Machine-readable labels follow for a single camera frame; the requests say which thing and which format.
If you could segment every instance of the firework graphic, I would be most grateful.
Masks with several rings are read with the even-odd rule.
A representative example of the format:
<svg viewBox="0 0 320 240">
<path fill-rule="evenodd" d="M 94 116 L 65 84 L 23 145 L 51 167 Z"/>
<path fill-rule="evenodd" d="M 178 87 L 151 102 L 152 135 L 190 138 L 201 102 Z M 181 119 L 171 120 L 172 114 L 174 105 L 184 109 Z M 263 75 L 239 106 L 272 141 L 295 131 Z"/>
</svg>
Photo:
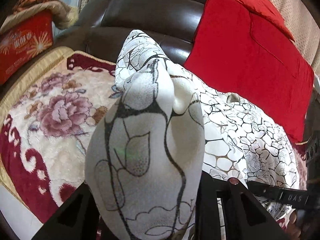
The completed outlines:
<svg viewBox="0 0 320 240">
<path fill-rule="evenodd" d="M 0 52 L 2 54 L 7 55 L 9 54 L 9 48 L 11 44 L 11 37 L 7 35 L 1 42 L 0 42 Z"/>
<path fill-rule="evenodd" d="M 33 41 L 31 43 L 30 49 L 27 51 L 29 58 L 37 56 L 39 53 L 49 48 L 52 45 L 51 41 L 48 41 L 47 32 L 40 33 L 40 36 L 33 36 Z"/>
</svg>

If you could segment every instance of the floral blanket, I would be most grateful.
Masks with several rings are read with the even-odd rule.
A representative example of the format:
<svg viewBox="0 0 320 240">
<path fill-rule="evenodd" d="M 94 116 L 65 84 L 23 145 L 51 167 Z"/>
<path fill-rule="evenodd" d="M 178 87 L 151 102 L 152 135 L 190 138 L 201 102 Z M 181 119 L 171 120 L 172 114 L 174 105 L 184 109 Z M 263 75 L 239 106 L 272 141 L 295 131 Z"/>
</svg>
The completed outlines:
<svg viewBox="0 0 320 240">
<path fill-rule="evenodd" d="M 121 95 L 113 63 L 73 54 L 31 85 L 0 132 L 0 155 L 22 201 L 44 223 L 84 180 L 96 124 Z"/>
</svg>

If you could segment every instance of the purple flower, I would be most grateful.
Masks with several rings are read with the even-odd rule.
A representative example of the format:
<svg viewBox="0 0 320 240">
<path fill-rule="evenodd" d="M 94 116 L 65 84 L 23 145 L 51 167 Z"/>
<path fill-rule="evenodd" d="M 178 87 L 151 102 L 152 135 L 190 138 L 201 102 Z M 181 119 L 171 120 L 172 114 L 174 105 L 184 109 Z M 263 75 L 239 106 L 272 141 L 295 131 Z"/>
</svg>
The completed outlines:
<svg viewBox="0 0 320 240">
<path fill-rule="evenodd" d="M 89 116 L 92 104 L 78 93 L 52 97 L 37 116 L 40 129 L 46 136 L 66 136 L 79 132 L 80 124 Z"/>
<path fill-rule="evenodd" d="M 45 78 L 41 82 L 41 92 L 45 93 L 54 87 L 62 86 L 64 83 L 68 82 L 72 74 L 63 75 L 61 73 L 52 73 L 49 77 Z"/>
</svg>

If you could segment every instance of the red blanket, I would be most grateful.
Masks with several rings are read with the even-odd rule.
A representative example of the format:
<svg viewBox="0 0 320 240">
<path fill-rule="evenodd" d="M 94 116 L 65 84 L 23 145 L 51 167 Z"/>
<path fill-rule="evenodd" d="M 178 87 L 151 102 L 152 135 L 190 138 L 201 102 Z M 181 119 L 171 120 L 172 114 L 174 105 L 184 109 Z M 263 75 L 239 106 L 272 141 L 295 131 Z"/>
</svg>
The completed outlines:
<svg viewBox="0 0 320 240">
<path fill-rule="evenodd" d="M 294 44 L 235 0 L 207 0 L 185 68 L 208 86 L 235 92 L 302 140 L 314 72 Z"/>
</svg>

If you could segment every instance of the black line pattern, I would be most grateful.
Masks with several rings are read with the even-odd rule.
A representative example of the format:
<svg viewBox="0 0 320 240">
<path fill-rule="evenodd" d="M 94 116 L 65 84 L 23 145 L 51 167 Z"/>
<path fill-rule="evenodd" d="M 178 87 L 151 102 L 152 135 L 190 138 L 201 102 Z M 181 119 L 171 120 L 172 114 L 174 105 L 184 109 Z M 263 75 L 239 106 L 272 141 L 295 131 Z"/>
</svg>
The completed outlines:
<svg viewBox="0 0 320 240">
<path fill-rule="evenodd" d="M 144 32 L 124 42 L 116 85 L 124 93 L 92 136 L 85 179 L 119 239 L 191 239 L 201 168 L 223 180 L 299 187 L 283 128 L 171 62 Z M 290 209 L 260 202 L 275 219 Z"/>
</svg>

